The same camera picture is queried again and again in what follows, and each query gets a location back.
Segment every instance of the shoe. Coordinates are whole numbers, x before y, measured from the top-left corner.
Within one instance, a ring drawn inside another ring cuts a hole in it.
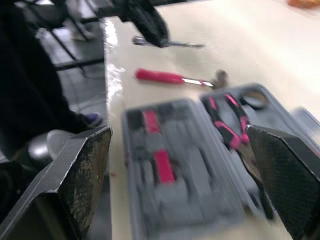
[[[86,36],[86,38],[89,41],[96,38],[96,36],[92,32],[89,32],[89,31],[83,31],[83,34]],[[75,40],[75,41],[86,41],[84,39],[84,37],[79,32],[73,33],[72,34],[72,39]]]
[[[100,113],[91,112],[84,114],[84,121],[89,127],[96,128],[102,123],[103,118]]]

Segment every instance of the table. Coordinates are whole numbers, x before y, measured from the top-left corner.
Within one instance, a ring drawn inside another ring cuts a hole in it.
[[[229,74],[230,86],[261,83],[287,108],[306,107],[318,119],[320,111],[319,19],[297,14],[275,1],[211,0],[158,8],[171,39],[207,48],[135,46],[139,35],[131,23],[105,19],[105,69],[108,117],[113,129],[109,171],[112,239],[131,239],[127,173],[121,116],[125,109],[198,96],[210,89],[138,83],[136,68],[168,71],[209,80],[218,69]],[[272,225],[248,216],[230,229],[199,240],[290,240],[281,221]]]

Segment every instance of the tool case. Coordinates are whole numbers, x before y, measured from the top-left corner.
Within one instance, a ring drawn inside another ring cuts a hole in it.
[[[298,136],[319,149],[262,85],[225,88],[200,100],[214,97],[222,120],[241,134],[224,94],[238,99],[249,90],[268,102],[259,110],[242,106],[251,124]],[[181,99],[123,115],[133,240],[194,239],[243,221],[245,208],[265,217],[260,190],[237,152],[225,147],[201,101]]]

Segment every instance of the black pants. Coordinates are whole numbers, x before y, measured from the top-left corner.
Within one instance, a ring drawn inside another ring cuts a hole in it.
[[[80,133],[59,77],[21,11],[0,3],[0,149],[11,159],[33,137],[53,129]]]

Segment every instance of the red tool handle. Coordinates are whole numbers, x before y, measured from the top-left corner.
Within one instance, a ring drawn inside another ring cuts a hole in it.
[[[150,71],[143,68],[138,68],[135,72],[135,77],[139,80],[149,80],[167,84],[184,84],[183,76],[163,71]]]

